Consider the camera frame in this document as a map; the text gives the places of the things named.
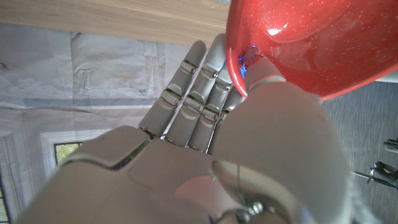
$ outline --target blue light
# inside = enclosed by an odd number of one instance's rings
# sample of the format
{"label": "blue light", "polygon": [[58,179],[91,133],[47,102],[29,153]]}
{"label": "blue light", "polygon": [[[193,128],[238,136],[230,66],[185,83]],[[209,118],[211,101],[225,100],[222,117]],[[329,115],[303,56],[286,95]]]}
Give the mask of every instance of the blue light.
{"label": "blue light", "polygon": [[246,73],[246,67],[242,66],[241,67],[241,74],[242,74],[242,78],[244,78],[244,74]]}

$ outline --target robot finger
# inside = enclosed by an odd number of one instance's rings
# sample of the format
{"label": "robot finger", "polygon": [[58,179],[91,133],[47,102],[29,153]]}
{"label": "robot finger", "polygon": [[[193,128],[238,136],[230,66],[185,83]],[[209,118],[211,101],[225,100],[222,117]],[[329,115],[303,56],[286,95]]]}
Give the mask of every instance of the robot finger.
{"label": "robot finger", "polygon": [[224,63],[225,34],[219,34],[214,39],[197,79],[166,134],[167,141],[182,147],[187,145]]}
{"label": "robot finger", "polygon": [[188,147],[202,152],[207,151],[231,84],[232,80],[229,77],[228,68],[225,63],[210,91],[206,106],[188,142]]}
{"label": "robot finger", "polygon": [[216,128],[213,133],[213,137],[211,139],[209,148],[207,153],[211,154],[213,152],[213,146],[214,146],[214,141],[217,138],[217,134],[220,131],[224,120],[226,119],[227,115],[229,112],[231,112],[235,107],[237,107],[239,104],[241,104],[246,98],[243,97],[235,87],[232,87],[228,93],[228,96],[226,97],[223,109],[221,111],[220,117],[218,119],[218,122],[216,124]]}
{"label": "robot finger", "polygon": [[170,83],[162,92],[155,104],[148,111],[139,128],[152,137],[161,137],[167,125],[170,123],[177,105],[184,97],[195,71],[206,54],[206,45],[202,41],[196,41],[188,54],[182,60],[180,67],[175,72]]}

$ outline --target gray robotic hand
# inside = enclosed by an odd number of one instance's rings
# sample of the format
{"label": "gray robotic hand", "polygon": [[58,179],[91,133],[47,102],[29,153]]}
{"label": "gray robotic hand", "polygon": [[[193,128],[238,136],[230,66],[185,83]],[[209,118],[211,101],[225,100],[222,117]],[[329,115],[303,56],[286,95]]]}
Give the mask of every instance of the gray robotic hand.
{"label": "gray robotic hand", "polygon": [[[215,38],[201,68],[206,46],[202,41],[192,45],[173,79],[140,122],[142,130],[161,138],[181,105],[164,139],[176,146],[211,153],[213,133],[215,137],[227,114],[244,100],[231,86],[224,42],[224,34]],[[189,89],[195,73],[198,75]]]}
{"label": "gray robotic hand", "polygon": [[18,223],[349,223],[351,172],[319,97],[250,48],[245,100],[224,40],[201,68],[195,42],[139,129],[85,142]]}

